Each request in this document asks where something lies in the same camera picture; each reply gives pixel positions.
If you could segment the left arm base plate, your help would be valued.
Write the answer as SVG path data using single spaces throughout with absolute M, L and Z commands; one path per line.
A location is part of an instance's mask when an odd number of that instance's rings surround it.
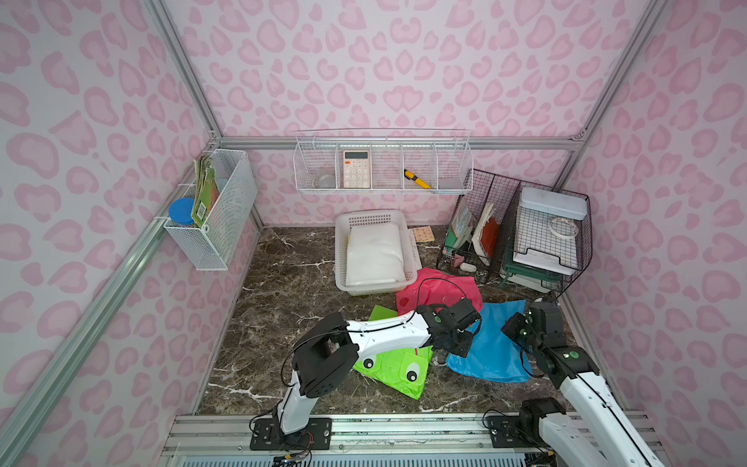
M 331 445 L 332 418 L 311 418 L 305 428 L 290 434 L 281 431 L 273 418 L 258 418 L 251 423 L 251 451 L 328 451 Z

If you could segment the blue raincoat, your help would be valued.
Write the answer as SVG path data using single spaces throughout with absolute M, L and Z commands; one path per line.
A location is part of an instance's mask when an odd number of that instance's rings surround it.
M 527 383 L 530 377 L 523 368 L 521 350 L 503 332 L 502 327 L 516 313 L 523 313 L 526 301 L 501 304 L 484 303 L 480 331 L 465 358 L 449 354 L 447 367 L 459 375 L 492 383 Z

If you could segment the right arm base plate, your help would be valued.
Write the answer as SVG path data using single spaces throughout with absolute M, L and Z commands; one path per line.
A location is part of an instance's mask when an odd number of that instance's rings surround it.
M 488 431 L 492 447 L 504 448 L 533 448 L 550 449 L 541 439 L 539 424 L 546 414 L 508 414 L 488 411 L 482 416 L 482 425 Z

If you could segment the white raincoat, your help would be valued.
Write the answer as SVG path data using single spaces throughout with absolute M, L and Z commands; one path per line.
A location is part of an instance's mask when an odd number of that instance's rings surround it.
M 396 224 L 351 228 L 346 250 L 347 287 L 391 284 L 405 279 L 403 247 Z

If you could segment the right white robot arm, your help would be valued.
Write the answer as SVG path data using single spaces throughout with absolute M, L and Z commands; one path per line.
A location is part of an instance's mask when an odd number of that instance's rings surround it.
M 517 431 L 525 439 L 547 445 L 569 466 L 663 465 L 620 407 L 593 358 L 568 344 L 557 304 L 530 304 L 525 313 L 511 316 L 502 332 L 534 358 L 593 436 L 589 441 L 556 399 L 543 398 L 521 405 Z

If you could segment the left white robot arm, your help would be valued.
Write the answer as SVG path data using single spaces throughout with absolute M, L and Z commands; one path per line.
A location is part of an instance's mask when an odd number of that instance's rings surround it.
M 291 377 L 274 413 L 280 435 L 305 429 L 317 400 L 337 389 L 355 364 L 389 351 L 428 346 L 465 357 L 481 326 L 480 313 L 466 298 L 455 305 L 420 305 L 377 321 L 348 321 L 340 313 L 326 316 L 288 355 Z

